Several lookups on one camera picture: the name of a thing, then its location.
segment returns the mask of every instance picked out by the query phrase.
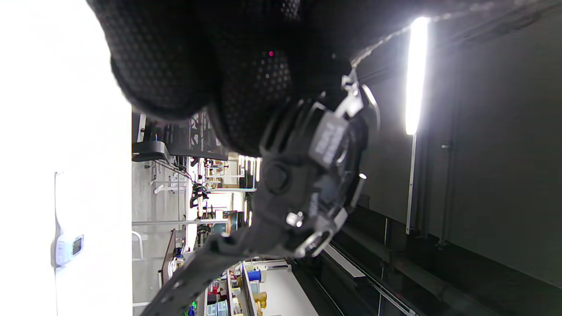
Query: metal screw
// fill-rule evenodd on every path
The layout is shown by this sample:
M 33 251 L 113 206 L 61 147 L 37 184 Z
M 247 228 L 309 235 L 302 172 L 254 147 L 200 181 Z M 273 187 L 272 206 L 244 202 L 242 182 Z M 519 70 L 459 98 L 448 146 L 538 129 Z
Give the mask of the metal screw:
M 293 227 L 300 227 L 302 226 L 302 212 L 298 212 L 297 214 L 295 213 L 289 213 L 287 214 L 287 218 L 286 218 L 286 222 L 287 224 L 293 226 Z

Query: black strap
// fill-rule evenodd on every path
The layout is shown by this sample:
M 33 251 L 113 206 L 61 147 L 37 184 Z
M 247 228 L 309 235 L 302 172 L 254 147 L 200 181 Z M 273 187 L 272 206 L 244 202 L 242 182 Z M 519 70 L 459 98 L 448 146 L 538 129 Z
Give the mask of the black strap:
M 232 237 L 211 235 L 202 248 L 191 255 L 172 278 L 146 306 L 141 316 L 181 316 L 189 309 L 197 297 L 207 291 L 214 279 L 220 278 L 223 271 L 246 258 L 243 255 L 228 255 L 231 238 L 244 232 L 235 232 Z

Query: floor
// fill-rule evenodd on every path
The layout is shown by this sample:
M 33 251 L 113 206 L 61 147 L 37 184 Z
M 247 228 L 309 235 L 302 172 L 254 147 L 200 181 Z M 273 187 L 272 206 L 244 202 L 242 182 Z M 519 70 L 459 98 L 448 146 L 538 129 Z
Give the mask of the floor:
M 132 202 L 133 221 L 178 220 L 185 214 L 184 193 L 162 191 L 154 194 L 153 190 L 158 184 L 150 185 L 156 175 L 156 181 L 167 180 L 172 172 L 163 167 L 152 166 L 145 168 L 143 162 L 133 162 L 132 172 Z M 178 225 L 149 225 L 134 226 L 133 230 L 143 237 L 144 261 L 133 261 L 133 302 L 142 303 L 150 301 L 158 291 L 158 270 L 162 266 L 162 257 L 170 238 L 170 231 L 179 229 Z M 132 236 L 133 258 L 140 257 L 139 243 Z M 133 309 L 133 314 L 138 315 L 143 307 Z

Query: fluorescent light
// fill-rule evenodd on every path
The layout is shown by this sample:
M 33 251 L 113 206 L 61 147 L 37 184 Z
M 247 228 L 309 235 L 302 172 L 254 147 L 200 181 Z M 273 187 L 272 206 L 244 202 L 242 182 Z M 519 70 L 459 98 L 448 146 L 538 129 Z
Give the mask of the fluorescent light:
M 419 17 L 410 26 L 410 48 L 406 77 L 406 133 L 408 135 L 414 135 L 418 130 L 422 111 L 421 101 L 425 79 L 428 23 L 428 18 Z
M 261 158 L 258 158 L 257 166 L 256 166 L 256 182 L 260 181 L 260 165 L 261 165 Z

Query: white shelf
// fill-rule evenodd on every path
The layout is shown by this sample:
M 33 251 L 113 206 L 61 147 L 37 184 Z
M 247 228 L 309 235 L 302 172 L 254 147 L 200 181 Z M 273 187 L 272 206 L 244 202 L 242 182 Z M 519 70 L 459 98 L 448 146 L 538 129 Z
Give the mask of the white shelf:
M 245 297 L 246 296 L 244 294 L 244 291 L 240 290 L 240 308 L 242 309 L 242 315 L 250 316 L 250 314 L 248 313 L 248 304 L 246 304 Z
M 228 283 L 228 306 L 230 308 L 230 316 L 234 316 L 234 304 L 232 299 L 232 278 L 230 277 L 230 269 L 226 270 L 226 282 Z
M 248 277 L 248 271 L 246 271 L 246 265 L 242 264 L 242 286 L 241 290 L 244 291 L 246 296 L 246 305 L 248 307 L 248 316 L 257 316 L 256 303 L 254 302 L 252 287 L 250 286 L 250 278 Z
M 207 315 L 207 291 L 204 291 L 197 298 L 197 310 L 196 316 L 206 316 Z

